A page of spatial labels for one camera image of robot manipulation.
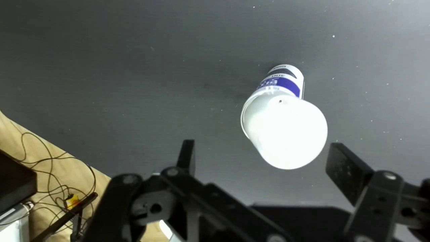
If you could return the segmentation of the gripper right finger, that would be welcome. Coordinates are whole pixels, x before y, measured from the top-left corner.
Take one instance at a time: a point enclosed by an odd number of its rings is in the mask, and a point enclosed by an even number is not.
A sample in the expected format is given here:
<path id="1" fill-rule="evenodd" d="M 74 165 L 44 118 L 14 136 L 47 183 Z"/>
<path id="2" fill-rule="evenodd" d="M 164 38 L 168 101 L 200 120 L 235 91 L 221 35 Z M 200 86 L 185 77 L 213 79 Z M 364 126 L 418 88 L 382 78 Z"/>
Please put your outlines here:
<path id="1" fill-rule="evenodd" d="M 430 177 L 415 186 L 395 172 L 375 171 L 341 143 L 330 144 L 326 174 L 354 207 L 342 242 L 400 242 L 397 224 L 430 242 Z"/>

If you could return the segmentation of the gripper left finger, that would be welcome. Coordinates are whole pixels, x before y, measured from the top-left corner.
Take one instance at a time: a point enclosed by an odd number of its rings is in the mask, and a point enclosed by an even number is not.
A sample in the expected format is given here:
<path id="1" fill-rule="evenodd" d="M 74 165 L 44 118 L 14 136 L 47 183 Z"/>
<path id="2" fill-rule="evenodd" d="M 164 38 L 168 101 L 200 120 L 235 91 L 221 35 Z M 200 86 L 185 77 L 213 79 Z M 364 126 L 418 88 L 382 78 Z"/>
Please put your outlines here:
<path id="1" fill-rule="evenodd" d="M 292 235 L 214 184 L 194 177 L 195 141 L 184 140 L 175 166 L 148 179 L 109 181 L 82 242 L 139 242 L 162 220 L 182 242 L 293 242 Z"/>

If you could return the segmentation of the white can with blue label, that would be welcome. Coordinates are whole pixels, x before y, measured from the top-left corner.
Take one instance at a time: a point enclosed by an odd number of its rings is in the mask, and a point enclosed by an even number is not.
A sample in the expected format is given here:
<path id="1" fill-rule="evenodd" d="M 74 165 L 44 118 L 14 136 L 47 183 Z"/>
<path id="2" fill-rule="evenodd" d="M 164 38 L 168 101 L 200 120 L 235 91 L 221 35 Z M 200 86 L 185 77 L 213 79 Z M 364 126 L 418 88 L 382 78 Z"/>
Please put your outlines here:
<path id="1" fill-rule="evenodd" d="M 284 89 L 297 98 L 303 99 L 305 81 L 303 73 L 295 66 L 281 64 L 267 72 L 265 78 L 259 83 L 256 91 L 263 89 Z"/>

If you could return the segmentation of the small yellow object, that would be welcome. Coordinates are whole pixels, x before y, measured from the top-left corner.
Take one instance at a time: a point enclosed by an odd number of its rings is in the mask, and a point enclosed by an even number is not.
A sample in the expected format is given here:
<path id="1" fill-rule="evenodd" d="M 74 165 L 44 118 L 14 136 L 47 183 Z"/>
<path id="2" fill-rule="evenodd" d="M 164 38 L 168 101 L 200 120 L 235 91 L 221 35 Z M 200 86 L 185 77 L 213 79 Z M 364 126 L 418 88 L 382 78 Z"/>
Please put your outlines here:
<path id="1" fill-rule="evenodd" d="M 63 204 L 67 210 L 73 209 L 80 202 L 79 197 L 76 194 L 69 194 L 63 201 Z"/>

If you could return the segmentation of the black stand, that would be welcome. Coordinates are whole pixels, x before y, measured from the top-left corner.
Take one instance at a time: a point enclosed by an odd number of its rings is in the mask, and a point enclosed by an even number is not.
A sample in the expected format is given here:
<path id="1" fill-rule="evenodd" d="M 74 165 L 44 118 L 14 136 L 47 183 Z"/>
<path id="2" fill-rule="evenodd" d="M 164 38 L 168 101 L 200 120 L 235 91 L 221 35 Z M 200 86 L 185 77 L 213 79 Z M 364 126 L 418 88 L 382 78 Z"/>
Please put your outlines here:
<path id="1" fill-rule="evenodd" d="M 72 208 L 66 209 L 66 213 L 53 224 L 49 225 L 39 235 L 35 236 L 31 242 L 46 242 L 48 238 L 57 233 L 60 228 L 66 226 L 67 222 L 72 222 L 70 242 L 80 242 L 83 237 L 82 219 L 86 207 L 92 205 L 92 202 L 98 197 L 98 193 L 92 192 L 86 198 L 80 200 Z"/>

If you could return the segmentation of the black box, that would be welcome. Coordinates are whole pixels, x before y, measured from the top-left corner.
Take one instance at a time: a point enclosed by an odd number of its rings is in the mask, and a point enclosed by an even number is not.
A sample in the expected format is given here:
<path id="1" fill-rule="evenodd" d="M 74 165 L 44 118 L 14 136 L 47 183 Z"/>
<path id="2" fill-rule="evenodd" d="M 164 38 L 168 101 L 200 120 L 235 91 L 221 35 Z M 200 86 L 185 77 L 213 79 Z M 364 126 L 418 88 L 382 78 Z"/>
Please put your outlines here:
<path id="1" fill-rule="evenodd" d="M 37 174 L 0 150 L 0 214 L 37 193 Z"/>

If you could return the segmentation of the white box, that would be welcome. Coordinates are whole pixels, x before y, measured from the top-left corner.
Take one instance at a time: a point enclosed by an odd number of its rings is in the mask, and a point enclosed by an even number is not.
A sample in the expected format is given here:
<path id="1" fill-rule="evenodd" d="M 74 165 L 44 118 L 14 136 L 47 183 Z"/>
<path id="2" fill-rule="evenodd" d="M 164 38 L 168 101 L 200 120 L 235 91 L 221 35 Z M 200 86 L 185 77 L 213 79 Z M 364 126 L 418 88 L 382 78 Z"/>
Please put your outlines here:
<path id="1" fill-rule="evenodd" d="M 29 214 L 34 202 L 26 201 L 0 214 L 0 242 L 30 242 Z"/>

